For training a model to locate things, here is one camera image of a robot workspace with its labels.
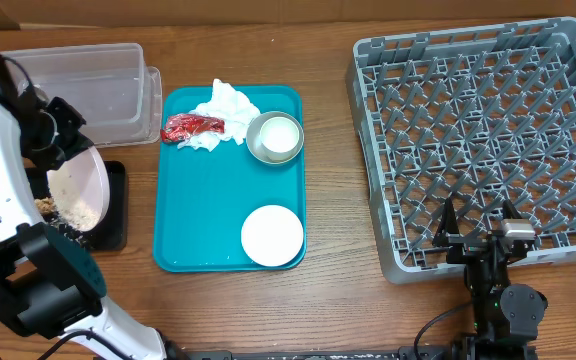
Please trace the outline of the small white plate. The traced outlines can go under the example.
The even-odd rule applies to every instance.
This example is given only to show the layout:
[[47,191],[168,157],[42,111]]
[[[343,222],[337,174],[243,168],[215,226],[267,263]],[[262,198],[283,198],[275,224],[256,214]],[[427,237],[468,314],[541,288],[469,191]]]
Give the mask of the small white plate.
[[248,215],[241,228],[245,254],[264,267],[287,265],[304,245],[299,217],[280,205],[262,206]]

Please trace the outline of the red snack wrapper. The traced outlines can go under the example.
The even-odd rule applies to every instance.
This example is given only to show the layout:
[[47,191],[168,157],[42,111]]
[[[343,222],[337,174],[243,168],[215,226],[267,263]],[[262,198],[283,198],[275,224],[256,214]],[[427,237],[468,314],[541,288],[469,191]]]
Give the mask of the red snack wrapper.
[[224,131],[225,122],[222,119],[182,113],[167,119],[160,130],[160,137],[167,144],[186,143],[202,133],[223,134]]

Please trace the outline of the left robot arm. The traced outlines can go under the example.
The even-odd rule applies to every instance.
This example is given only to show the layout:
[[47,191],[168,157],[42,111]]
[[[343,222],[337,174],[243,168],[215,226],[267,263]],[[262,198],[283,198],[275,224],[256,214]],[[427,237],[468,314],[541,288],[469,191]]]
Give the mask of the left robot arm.
[[183,358],[108,296],[84,248],[44,221],[24,162],[48,172],[96,150],[64,99],[42,98],[33,85],[18,90],[12,61],[0,54],[0,323],[22,337],[55,339],[46,357],[74,341],[102,359]]

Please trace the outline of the white napkin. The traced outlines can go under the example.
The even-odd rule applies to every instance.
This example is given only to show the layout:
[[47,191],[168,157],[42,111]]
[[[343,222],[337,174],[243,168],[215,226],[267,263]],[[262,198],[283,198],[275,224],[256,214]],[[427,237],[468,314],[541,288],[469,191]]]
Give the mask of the white napkin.
[[225,123],[224,133],[204,132],[192,136],[177,146],[178,149],[191,147],[212,152],[221,142],[233,140],[242,145],[250,123],[260,115],[260,110],[241,91],[219,79],[213,81],[212,97],[208,102],[200,103],[191,111],[192,115],[219,118]]

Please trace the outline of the large white plate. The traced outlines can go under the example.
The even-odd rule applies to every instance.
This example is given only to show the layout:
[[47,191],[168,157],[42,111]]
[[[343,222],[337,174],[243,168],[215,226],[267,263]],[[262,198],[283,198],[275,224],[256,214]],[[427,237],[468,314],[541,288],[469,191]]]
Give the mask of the large white plate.
[[58,215],[77,231],[91,231],[104,219],[110,203],[109,176],[92,146],[47,172],[48,189]]

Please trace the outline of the rice leftovers pile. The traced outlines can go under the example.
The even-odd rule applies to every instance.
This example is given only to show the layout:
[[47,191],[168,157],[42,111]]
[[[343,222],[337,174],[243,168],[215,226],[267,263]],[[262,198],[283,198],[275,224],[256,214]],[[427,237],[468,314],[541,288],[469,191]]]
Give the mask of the rice leftovers pile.
[[71,227],[86,232],[99,224],[103,215],[104,199],[103,187],[97,180],[51,172],[48,185],[58,214]]

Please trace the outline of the brown food scrap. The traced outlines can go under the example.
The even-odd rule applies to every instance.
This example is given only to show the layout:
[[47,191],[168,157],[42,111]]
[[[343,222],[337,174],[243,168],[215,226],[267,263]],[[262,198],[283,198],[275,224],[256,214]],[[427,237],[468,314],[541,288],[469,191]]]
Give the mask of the brown food scrap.
[[34,203],[42,216],[53,214],[56,211],[54,200],[50,197],[35,199]]

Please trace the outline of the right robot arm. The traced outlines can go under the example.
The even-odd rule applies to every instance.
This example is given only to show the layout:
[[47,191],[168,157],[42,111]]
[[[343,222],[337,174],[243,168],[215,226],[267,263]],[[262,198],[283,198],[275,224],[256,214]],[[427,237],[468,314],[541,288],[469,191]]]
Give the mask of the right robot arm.
[[509,280],[508,265],[524,259],[536,232],[511,201],[502,202],[500,226],[484,235],[459,231],[453,201],[447,199],[433,244],[447,250],[446,262],[464,266],[474,329],[459,335],[444,359],[535,359],[530,343],[538,337],[548,300],[541,292]]

